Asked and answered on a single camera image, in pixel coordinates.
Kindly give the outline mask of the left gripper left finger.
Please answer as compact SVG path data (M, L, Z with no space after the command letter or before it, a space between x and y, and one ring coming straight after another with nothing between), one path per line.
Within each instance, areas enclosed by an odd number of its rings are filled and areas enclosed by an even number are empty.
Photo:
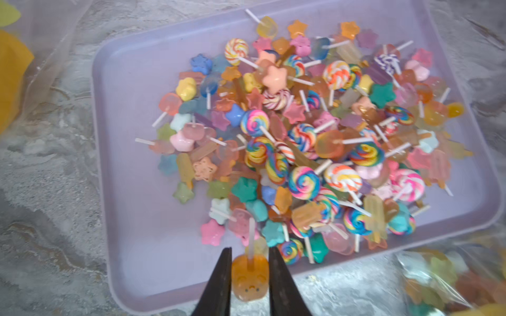
M224 248L191 316L229 316L232 248Z

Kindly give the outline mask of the orange bear lollipop candy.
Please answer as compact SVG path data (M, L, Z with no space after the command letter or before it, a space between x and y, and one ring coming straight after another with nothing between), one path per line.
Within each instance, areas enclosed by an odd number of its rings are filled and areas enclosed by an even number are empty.
M249 219L249 249L234 259L231 267L231 285L234 295L241 301L259 300L267 294L270 267L267 258L254 251L256 221Z

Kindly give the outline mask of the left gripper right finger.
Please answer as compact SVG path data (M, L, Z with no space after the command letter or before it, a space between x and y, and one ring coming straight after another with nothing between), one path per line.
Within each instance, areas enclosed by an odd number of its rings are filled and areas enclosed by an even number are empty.
M280 251L269 248L269 295L272 316L311 316Z

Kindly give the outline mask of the candy ziploc bag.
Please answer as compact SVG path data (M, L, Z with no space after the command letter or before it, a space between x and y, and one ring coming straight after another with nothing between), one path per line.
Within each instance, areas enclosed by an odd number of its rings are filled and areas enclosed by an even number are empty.
M2 132L42 103L91 5L91 1L1 2Z
M396 255L409 315L504 315L505 233Z

